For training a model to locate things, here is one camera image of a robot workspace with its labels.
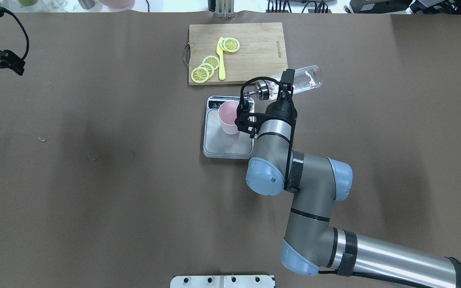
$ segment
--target blue joint cap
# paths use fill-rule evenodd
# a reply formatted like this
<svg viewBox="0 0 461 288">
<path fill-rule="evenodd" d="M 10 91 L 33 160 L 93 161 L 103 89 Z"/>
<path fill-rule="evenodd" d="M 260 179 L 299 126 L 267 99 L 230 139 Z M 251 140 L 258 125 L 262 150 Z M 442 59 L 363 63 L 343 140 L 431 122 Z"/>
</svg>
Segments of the blue joint cap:
<svg viewBox="0 0 461 288">
<path fill-rule="evenodd" d="M 353 182 L 353 171 L 344 163 L 327 158 L 330 161 L 335 179 L 335 201 L 344 201 L 348 198 Z"/>
<path fill-rule="evenodd" d="M 246 180 L 250 189 L 261 195 L 275 196 L 284 190 L 284 175 L 262 158 L 250 159 Z"/>
<path fill-rule="evenodd" d="M 286 242 L 286 239 L 284 239 L 284 244 L 282 244 L 280 261 L 282 261 L 282 265 L 285 268 L 301 275 L 316 276 L 320 271 L 319 266 L 313 264 L 298 253 L 298 251 Z"/>
</svg>

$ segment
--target cutting board handle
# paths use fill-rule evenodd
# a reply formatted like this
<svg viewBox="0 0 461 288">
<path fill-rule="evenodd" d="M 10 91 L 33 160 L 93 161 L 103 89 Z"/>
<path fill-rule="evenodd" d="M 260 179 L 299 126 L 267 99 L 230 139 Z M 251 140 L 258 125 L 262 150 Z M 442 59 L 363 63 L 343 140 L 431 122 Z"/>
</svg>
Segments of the cutting board handle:
<svg viewBox="0 0 461 288">
<path fill-rule="evenodd" d="M 186 50 L 190 51 L 188 56 L 186 56 Z M 182 50 L 182 60 L 184 61 L 184 63 L 186 64 L 186 67 L 188 67 L 188 68 L 190 68 L 190 64 L 188 64 L 188 62 L 190 62 L 190 56 L 191 56 L 190 40 L 188 39 L 188 42 L 186 42 L 186 45 L 184 46 L 184 49 Z"/>
</svg>

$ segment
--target knife handle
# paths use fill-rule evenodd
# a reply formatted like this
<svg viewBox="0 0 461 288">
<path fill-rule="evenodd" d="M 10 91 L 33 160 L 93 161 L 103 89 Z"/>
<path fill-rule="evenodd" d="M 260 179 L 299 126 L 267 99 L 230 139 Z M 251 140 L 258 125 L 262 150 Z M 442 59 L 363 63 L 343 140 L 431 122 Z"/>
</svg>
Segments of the knife handle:
<svg viewBox="0 0 461 288">
<path fill-rule="evenodd" d="M 220 66 L 218 67 L 218 79 L 225 80 L 225 64 L 223 63 L 223 53 L 220 56 Z"/>
</svg>

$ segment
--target yellow knife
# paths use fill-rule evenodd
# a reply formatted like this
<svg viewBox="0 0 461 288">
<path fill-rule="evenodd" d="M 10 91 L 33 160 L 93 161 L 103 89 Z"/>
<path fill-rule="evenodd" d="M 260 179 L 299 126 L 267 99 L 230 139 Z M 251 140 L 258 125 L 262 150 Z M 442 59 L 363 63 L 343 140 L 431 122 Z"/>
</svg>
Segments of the yellow knife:
<svg viewBox="0 0 461 288">
<path fill-rule="evenodd" d="M 223 41 L 223 37 L 220 37 L 218 43 L 216 43 L 216 54 L 220 57 L 220 66 L 218 67 L 218 79 L 225 80 L 225 65 L 223 64 L 223 50 L 220 47 L 220 43 Z"/>
</svg>

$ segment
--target scale platform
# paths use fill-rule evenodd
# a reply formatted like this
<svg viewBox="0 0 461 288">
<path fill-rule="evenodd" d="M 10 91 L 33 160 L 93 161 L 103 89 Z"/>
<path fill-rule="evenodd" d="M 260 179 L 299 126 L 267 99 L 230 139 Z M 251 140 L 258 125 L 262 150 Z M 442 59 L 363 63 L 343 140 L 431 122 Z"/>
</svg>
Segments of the scale platform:
<svg viewBox="0 0 461 288">
<path fill-rule="evenodd" d="M 254 100 L 250 103 L 250 112 L 254 112 Z M 218 119 L 218 108 L 227 101 L 239 101 L 237 96 L 211 96 L 207 99 L 205 111 L 203 153 L 208 158 L 250 159 L 254 150 L 254 139 L 250 135 L 238 132 L 229 135 L 222 130 Z"/>
</svg>

